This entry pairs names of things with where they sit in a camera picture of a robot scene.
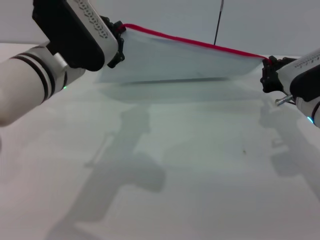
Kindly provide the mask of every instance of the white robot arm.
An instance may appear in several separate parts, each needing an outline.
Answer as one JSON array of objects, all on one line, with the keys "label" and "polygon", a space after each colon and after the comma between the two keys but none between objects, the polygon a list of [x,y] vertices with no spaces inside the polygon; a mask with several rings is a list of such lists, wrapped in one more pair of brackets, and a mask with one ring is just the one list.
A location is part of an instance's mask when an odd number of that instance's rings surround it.
[{"label": "white robot arm", "polygon": [[263,91],[283,92],[286,96],[277,99],[280,106],[291,103],[318,128],[320,128],[320,49],[299,59],[263,60],[261,83]]},{"label": "white robot arm", "polygon": [[126,30],[100,17],[88,0],[34,0],[32,17],[49,38],[0,64],[0,126],[41,105],[86,70],[125,59]]}]

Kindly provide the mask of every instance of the white table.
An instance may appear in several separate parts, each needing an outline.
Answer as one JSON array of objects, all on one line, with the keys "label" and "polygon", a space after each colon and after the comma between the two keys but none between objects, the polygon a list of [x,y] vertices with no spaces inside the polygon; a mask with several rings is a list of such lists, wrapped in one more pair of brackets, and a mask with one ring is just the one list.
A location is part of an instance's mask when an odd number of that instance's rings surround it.
[{"label": "white table", "polygon": [[86,73],[1,129],[0,239],[318,240],[320,130],[260,77]]}]

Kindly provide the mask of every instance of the teal led light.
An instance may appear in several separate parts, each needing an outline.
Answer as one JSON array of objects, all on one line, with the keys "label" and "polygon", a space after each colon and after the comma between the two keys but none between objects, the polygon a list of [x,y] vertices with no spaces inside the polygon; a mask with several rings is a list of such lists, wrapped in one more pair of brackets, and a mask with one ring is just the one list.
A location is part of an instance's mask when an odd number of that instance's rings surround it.
[{"label": "teal led light", "polygon": [[314,123],[311,117],[308,116],[307,118],[309,119],[310,122]]}]

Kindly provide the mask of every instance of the black clamp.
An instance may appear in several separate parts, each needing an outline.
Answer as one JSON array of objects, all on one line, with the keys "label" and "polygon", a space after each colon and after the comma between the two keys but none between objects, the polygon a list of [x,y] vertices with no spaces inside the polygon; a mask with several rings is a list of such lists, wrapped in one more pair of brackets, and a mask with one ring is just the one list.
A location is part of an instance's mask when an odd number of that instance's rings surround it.
[{"label": "black clamp", "polygon": [[262,78],[260,82],[263,85],[263,91],[265,93],[271,93],[275,91],[284,92],[284,86],[281,84],[277,71],[285,65],[292,63],[295,58],[284,57],[283,59],[277,59],[274,56],[270,56],[269,59],[264,59]]},{"label": "black clamp", "polygon": [[114,58],[107,64],[107,66],[111,69],[113,69],[117,64],[121,63],[126,59],[124,55],[124,44],[125,40],[121,37],[121,34],[123,34],[127,29],[125,27],[121,27],[123,23],[121,21],[117,21],[115,23],[110,22],[110,19],[105,16],[100,16],[101,19],[104,21],[105,25],[109,28],[109,30],[112,32],[113,36],[118,42],[118,51]]}]

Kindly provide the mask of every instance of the screw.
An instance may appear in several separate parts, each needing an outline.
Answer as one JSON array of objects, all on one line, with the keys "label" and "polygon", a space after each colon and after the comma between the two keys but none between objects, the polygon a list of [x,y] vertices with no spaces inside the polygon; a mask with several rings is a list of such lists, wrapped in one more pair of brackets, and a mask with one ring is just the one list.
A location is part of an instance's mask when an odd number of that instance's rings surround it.
[{"label": "screw", "polygon": [[288,96],[285,96],[284,98],[281,98],[281,99],[277,99],[274,101],[274,104],[279,107],[281,106],[282,104],[285,104],[285,103],[288,103],[290,102],[291,100],[294,99],[294,96],[292,95],[288,95]]}]

